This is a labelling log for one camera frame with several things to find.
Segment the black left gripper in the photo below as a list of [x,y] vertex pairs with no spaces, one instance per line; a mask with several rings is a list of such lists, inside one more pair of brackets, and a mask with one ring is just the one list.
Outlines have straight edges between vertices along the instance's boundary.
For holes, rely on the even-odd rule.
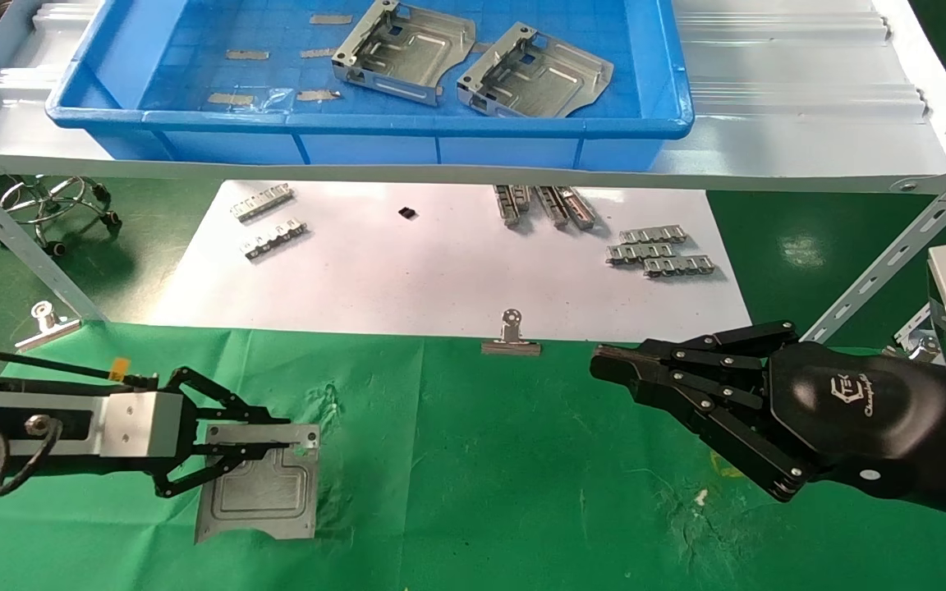
[[[185,388],[194,390],[206,399],[218,404],[218,408],[199,407],[185,392]],[[163,386],[163,392],[179,394],[181,397],[181,427],[195,429],[199,420],[231,420],[247,425],[289,425],[286,418],[271,415],[263,406],[252,406],[232,390],[218,384],[206,375],[189,367],[180,367],[170,374]],[[34,476],[64,476],[76,474],[119,474],[119,472],[153,471],[154,491],[158,497],[174,498],[189,490],[198,488],[215,479],[222,478],[244,461],[266,459],[268,453],[277,449],[298,446],[309,448],[308,442],[211,442],[196,444],[191,449],[174,456],[151,457],[102,457],[102,456],[57,456],[53,454],[39,466]],[[179,468],[189,457],[207,456],[210,461],[203,468],[179,479],[170,478],[170,472]]]

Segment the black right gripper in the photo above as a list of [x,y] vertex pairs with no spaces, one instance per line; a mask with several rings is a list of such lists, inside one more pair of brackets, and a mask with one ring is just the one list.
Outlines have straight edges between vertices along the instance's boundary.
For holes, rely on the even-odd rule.
[[798,339],[780,321],[633,348],[602,344],[590,374],[668,412],[778,502],[812,475],[780,423],[810,449],[818,480],[946,512],[946,368]]

